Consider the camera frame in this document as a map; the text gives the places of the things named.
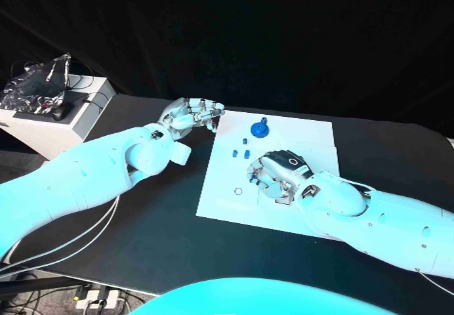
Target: robotic hand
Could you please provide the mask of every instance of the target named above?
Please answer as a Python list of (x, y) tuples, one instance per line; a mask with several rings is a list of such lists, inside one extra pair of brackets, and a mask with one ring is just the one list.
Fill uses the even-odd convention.
[(28, 233), (63, 215), (113, 200), (158, 175), (169, 161), (185, 165), (192, 149), (176, 140), (197, 126), (217, 132), (212, 118), (224, 108), (211, 100), (181, 98), (158, 123), (80, 144), (34, 173), (2, 184), (0, 257)]
[(302, 210), (302, 220), (321, 236), (407, 270), (454, 278), (452, 212), (328, 171), (315, 174), (292, 151), (269, 152), (253, 162), (247, 177), (270, 198)]

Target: electrical outlet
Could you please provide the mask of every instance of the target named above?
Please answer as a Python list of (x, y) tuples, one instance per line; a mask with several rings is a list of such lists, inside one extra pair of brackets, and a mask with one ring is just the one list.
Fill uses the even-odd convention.
[[(99, 300), (99, 295), (100, 295), (100, 290), (90, 290), (86, 300), (78, 300), (78, 303), (76, 304), (76, 309), (77, 310), (84, 310), (87, 308), (87, 303), (90, 301)], [(109, 292), (107, 304), (106, 304), (106, 307), (104, 307), (106, 309), (117, 307), (119, 296), (120, 296), (120, 291), (119, 290), (112, 290)], [(100, 304), (91, 304), (90, 308), (99, 309), (100, 308)]]

